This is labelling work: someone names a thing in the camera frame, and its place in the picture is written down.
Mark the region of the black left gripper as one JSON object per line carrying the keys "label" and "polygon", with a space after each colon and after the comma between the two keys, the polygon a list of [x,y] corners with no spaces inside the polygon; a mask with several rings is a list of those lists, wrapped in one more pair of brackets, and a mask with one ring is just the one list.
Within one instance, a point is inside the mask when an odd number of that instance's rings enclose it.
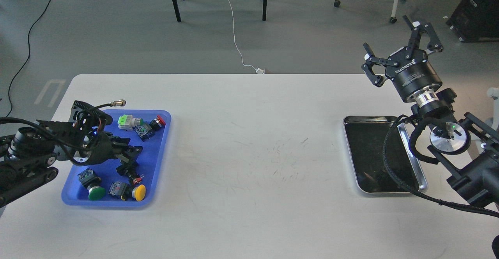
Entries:
{"label": "black left gripper", "polygon": [[130,138],[114,136],[109,131],[79,129],[72,144],[80,149],[71,149],[70,161],[78,166],[99,165],[118,157],[120,164],[132,163],[136,161],[144,147],[131,146],[130,141]]}

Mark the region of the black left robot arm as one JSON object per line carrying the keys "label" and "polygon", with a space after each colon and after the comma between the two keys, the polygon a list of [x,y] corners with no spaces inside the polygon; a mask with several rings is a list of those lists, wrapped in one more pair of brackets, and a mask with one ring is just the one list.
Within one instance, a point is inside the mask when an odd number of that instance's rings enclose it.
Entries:
{"label": "black left robot arm", "polygon": [[124,106],[123,99],[92,106],[74,101],[68,122],[38,120],[32,123],[15,117],[2,117],[1,124],[23,124],[17,133],[1,137],[1,207],[55,179],[56,161],[74,165],[98,165],[118,159],[117,172],[128,178],[124,185],[113,184],[110,194],[126,200],[144,199],[146,188],[136,172],[136,159],[143,147],[131,146],[129,138],[104,130],[112,117],[102,111],[106,106]]}

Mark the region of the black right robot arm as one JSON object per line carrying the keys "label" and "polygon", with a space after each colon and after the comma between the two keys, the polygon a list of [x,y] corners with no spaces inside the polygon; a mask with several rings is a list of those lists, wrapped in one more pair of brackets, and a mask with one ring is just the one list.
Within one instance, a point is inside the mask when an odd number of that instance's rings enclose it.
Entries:
{"label": "black right robot arm", "polygon": [[[404,20],[411,30],[406,46],[387,58],[374,55],[365,43],[362,70],[376,87],[390,82],[403,103],[411,104],[411,115],[400,115],[388,124],[382,138],[382,168],[403,193],[410,193],[440,206],[458,211],[498,217],[487,209],[498,204],[498,127],[481,121],[471,113],[455,117],[453,104],[456,93],[442,89],[442,80],[428,62],[428,56],[443,49],[433,26],[419,21]],[[430,197],[405,181],[404,170],[394,170],[395,157],[402,153],[389,145],[394,131],[404,124],[414,130],[405,142],[404,155],[423,163],[444,166],[450,173],[449,186],[466,203],[458,204]]]}

